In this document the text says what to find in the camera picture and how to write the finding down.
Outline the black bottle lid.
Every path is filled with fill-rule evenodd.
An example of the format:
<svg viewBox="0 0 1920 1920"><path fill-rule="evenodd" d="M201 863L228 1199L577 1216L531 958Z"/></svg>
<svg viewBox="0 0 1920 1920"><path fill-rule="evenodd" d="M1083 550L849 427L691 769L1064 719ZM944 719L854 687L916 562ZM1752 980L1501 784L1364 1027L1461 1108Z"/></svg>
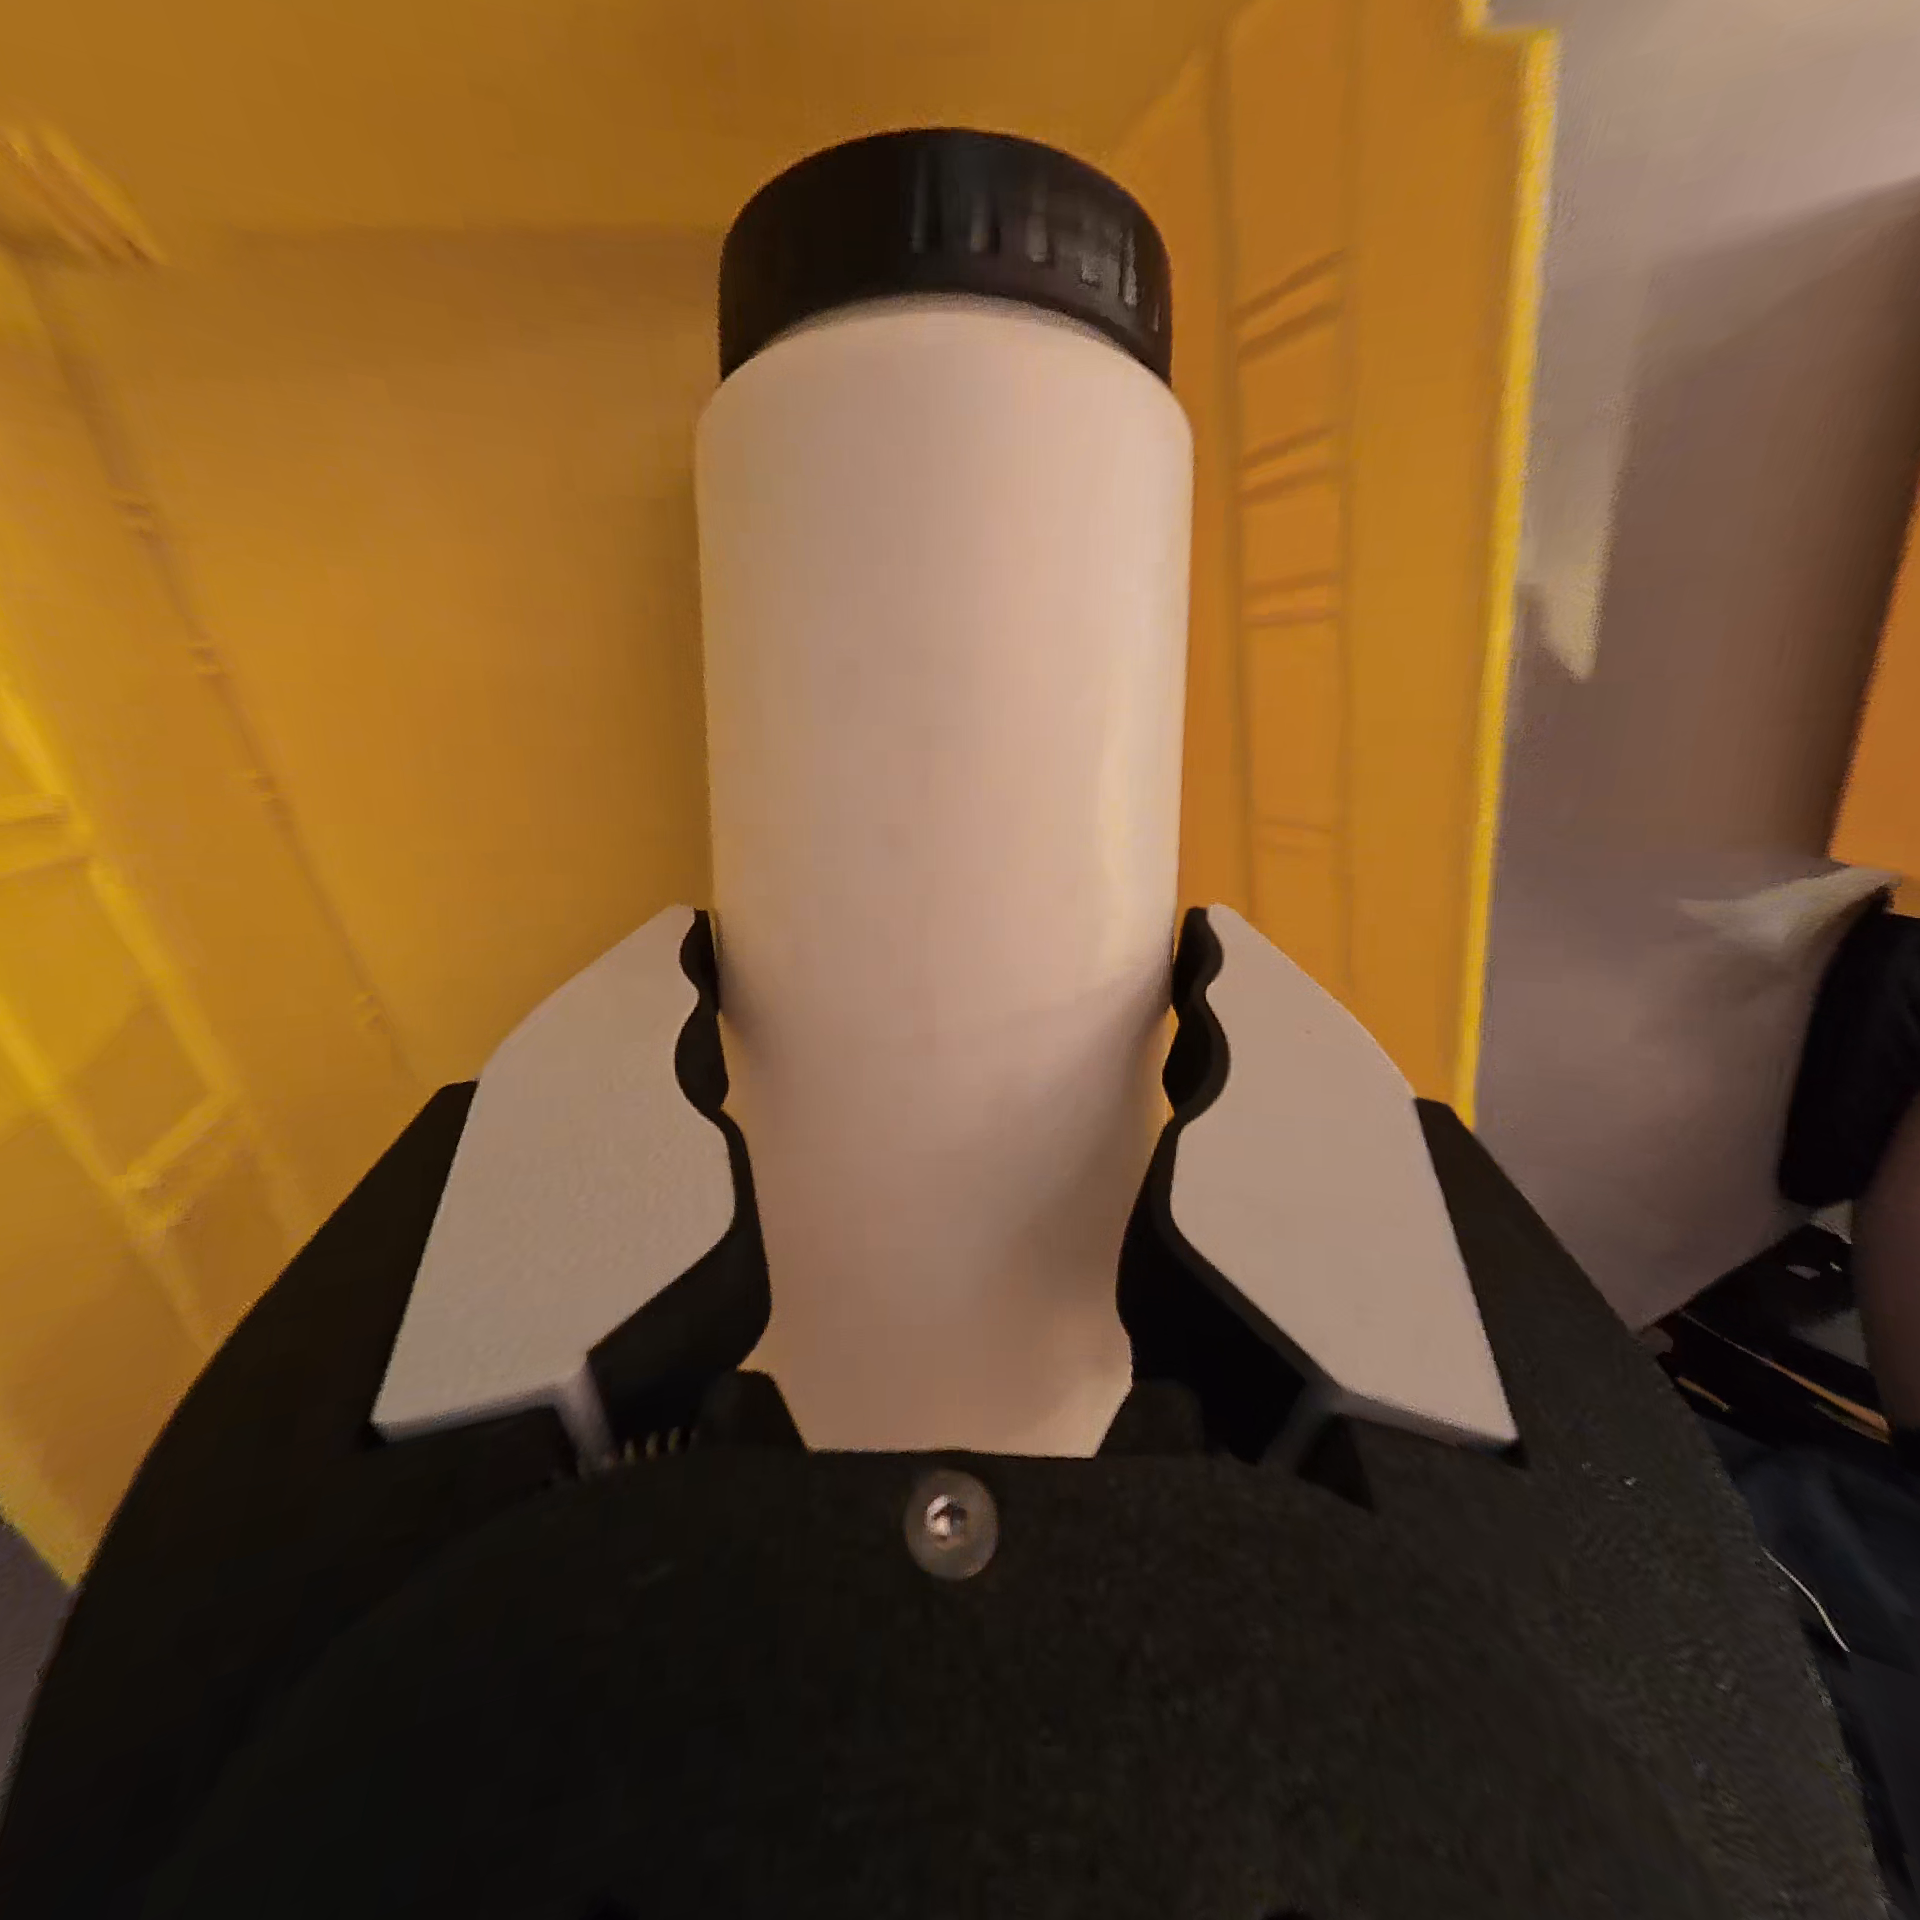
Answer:
<svg viewBox="0 0 1920 1920"><path fill-rule="evenodd" d="M1173 255L1145 200L1008 128L874 128L769 177L727 231L719 370L803 323L996 296L1095 325L1173 378Z"/></svg>

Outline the white plastic bottle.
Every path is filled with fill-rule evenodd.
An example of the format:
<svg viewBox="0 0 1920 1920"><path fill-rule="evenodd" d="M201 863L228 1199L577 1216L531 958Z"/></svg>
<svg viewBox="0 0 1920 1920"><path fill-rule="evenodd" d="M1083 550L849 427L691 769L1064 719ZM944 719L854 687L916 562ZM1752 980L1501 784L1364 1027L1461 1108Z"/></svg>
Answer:
<svg viewBox="0 0 1920 1920"><path fill-rule="evenodd" d="M809 1447L1095 1456L1162 1120L1186 408L886 296L702 408L710 911Z"/></svg>

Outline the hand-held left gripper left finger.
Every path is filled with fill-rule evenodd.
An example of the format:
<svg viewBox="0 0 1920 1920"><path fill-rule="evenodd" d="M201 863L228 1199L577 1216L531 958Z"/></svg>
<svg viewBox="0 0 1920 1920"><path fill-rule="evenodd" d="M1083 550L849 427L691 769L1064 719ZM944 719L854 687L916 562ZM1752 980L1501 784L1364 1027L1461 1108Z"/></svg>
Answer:
<svg viewBox="0 0 1920 1920"><path fill-rule="evenodd" d="M661 908L480 1066L375 1435L547 1409L577 1459L612 1459L684 1435L765 1331L719 939L702 908Z"/></svg>

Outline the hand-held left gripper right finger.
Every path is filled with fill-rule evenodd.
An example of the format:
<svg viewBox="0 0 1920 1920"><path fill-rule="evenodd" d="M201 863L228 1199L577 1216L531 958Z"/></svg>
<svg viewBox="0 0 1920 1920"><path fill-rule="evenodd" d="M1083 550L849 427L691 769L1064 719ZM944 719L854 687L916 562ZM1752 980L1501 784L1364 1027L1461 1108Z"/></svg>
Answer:
<svg viewBox="0 0 1920 1920"><path fill-rule="evenodd" d="M1234 1459L1305 1459L1329 1422L1517 1447L1419 1087L1234 908L1184 911L1117 1331L1132 1384L1184 1384Z"/></svg>

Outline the yellow plastic bin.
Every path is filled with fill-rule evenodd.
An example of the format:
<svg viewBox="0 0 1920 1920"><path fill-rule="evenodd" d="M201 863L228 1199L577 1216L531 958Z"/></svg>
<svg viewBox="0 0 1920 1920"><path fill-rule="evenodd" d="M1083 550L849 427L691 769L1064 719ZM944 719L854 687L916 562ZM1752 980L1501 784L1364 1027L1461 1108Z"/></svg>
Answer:
<svg viewBox="0 0 1920 1920"><path fill-rule="evenodd" d="M1830 863L1871 867L1893 908L1920 911L1920 512L1907 520L1907 559L1863 659Z"/></svg>
<svg viewBox="0 0 1920 1920"><path fill-rule="evenodd" d="M1476 1120L1551 31L1461 0L5 0L5 1526L497 1034L710 902L691 419L803 149L1014 128L1173 249L1184 902Z"/></svg>

